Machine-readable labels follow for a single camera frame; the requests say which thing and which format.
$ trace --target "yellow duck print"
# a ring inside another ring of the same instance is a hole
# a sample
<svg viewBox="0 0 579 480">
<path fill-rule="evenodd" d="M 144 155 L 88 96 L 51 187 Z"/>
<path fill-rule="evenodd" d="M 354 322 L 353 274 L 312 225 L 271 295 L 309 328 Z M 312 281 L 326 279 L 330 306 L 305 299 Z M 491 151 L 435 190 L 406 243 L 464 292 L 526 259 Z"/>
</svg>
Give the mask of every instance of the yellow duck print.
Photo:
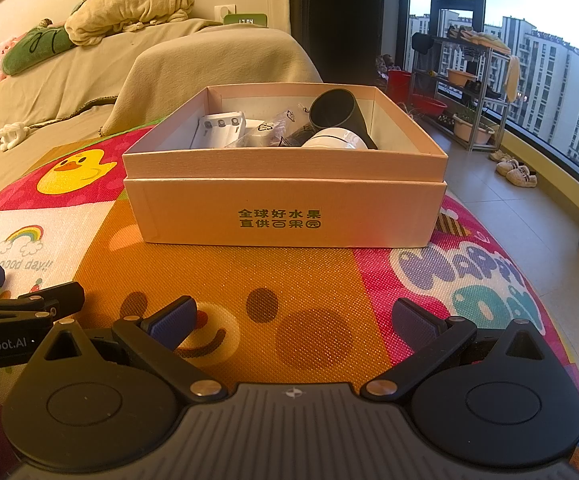
<svg viewBox="0 0 579 480">
<path fill-rule="evenodd" d="M 43 175 L 36 189 L 46 195 L 59 195 L 92 184 L 116 166 L 116 162 L 100 164 L 103 155 L 103 150 L 88 150 L 64 158 Z"/>
</svg>

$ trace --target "white plant pot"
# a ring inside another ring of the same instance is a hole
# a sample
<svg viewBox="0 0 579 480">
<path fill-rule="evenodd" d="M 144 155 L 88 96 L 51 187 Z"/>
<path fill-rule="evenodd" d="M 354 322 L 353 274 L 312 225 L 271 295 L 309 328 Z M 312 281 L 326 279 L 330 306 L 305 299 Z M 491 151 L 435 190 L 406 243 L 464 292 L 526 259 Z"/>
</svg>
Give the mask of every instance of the white plant pot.
<svg viewBox="0 0 579 480">
<path fill-rule="evenodd" d="M 469 142 L 469 136 L 472 133 L 472 124 L 464 121 L 456 114 L 454 115 L 454 135 L 459 139 L 463 139 L 465 142 Z M 493 134 L 492 128 L 487 130 L 484 128 L 479 128 L 476 132 L 476 144 L 486 144 L 487 141 Z"/>
</svg>

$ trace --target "open box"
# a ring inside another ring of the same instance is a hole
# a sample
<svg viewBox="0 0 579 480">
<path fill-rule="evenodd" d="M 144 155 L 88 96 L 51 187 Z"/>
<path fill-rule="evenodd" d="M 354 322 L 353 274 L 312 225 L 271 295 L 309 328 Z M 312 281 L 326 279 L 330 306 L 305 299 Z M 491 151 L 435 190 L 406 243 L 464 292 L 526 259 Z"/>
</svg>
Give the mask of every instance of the open box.
<svg viewBox="0 0 579 480">
<path fill-rule="evenodd" d="M 351 91 L 379 150 L 191 150 L 199 118 L 268 120 Z M 278 247 L 423 247 L 445 193 L 447 155 L 380 90 L 322 83 L 210 86 L 123 155 L 147 242 Z"/>
</svg>

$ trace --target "cloud print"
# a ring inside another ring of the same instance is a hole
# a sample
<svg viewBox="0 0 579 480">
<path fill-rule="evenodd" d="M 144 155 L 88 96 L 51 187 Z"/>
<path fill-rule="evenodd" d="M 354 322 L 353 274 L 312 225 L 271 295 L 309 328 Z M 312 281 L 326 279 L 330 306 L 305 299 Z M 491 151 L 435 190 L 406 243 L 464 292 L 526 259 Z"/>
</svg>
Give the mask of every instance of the cloud print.
<svg viewBox="0 0 579 480">
<path fill-rule="evenodd" d="M 0 254 L 7 253 L 12 248 L 12 242 L 10 240 L 3 240 L 0 243 Z"/>
<path fill-rule="evenodd" d="M 36 240 L 35 242 L 28 242 L 23 247 L 21 247 L 21 254 L 23 256 L 31 256 L 37 253 L 43 248 L 43 242 Z"/>
</svg>

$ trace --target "tiled floor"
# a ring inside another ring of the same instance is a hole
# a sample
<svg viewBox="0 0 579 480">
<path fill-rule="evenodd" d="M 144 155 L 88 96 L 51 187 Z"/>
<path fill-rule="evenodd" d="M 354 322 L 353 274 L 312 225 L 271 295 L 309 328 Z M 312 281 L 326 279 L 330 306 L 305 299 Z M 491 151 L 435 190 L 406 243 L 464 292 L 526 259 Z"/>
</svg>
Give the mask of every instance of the tiled floor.
<svg viewBox="0 0 579 480">
<path fill-rule="evenodd" d="M 541 190 L 515 187 L 485 153 L 468 153 L 423 124 L 449 155 L 449 189 L 533 284 L 579 363 L 579 221 Z"/>
</svg>

